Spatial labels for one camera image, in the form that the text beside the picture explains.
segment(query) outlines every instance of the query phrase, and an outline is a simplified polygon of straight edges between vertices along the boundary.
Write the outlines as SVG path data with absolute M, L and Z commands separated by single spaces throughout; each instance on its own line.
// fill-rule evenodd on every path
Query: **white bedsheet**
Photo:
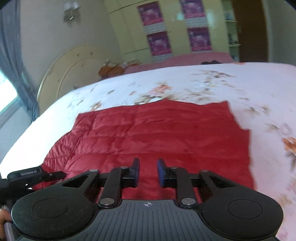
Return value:
M 251 129 L 256 190 L 280 203 L 282 241 L 296 240 L 296 67 L 247 63 L 181 66 L 123 75 L 74 90 L 56 101 L 10 149 L 0 171 L 40 165 L 71 130 L 79 113 L 163 98 L 207 104 L 227 100 L 237 122 Z

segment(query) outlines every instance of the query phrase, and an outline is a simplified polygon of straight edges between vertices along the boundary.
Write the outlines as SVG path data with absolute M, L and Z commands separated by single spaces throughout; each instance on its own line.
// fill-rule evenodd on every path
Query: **silver screw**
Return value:
M 106 198 L 101 199 L 100 203 L 102 205 L 109 206 L 109 205 L 112 205 L 113 203 L 115 203 L 115 201 L 112 198 L 106 197 Z
M 187 197 L 187 198 L 183 198 L 181 203 L 187 206 L 191 206 L 195 203 L 195 200 L 193 198 Z

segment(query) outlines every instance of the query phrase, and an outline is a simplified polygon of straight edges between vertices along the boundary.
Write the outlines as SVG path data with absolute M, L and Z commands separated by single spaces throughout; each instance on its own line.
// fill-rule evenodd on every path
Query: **brown wooden door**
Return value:
M 241 62 L 267 62 L 266 21 L 260 0 L 232 0 L 237 20 Z

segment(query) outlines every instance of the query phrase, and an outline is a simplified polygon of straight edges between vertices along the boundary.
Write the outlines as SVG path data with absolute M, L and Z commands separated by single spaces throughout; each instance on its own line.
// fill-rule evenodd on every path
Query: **headboard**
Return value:
M 99 49 L 90 45 L 63 53 L 48 69 L 39 87 L 39 114 L 72 89 L 97 82 L 100 79 L 98 72 L 105 61 Z

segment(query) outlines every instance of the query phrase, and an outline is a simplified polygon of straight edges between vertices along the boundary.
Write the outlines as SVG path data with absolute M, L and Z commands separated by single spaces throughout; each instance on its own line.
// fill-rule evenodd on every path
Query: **open shelf unit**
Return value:
M 228 32 L 228 41 L 229 41 L 229 53 L 234 61 L 239 62 L 239 38 L 237 33 L 237 21 L 235 19 L 232 2 L 231 0 L 221 0 L 223 10 L 224 10 L 224 19 Z

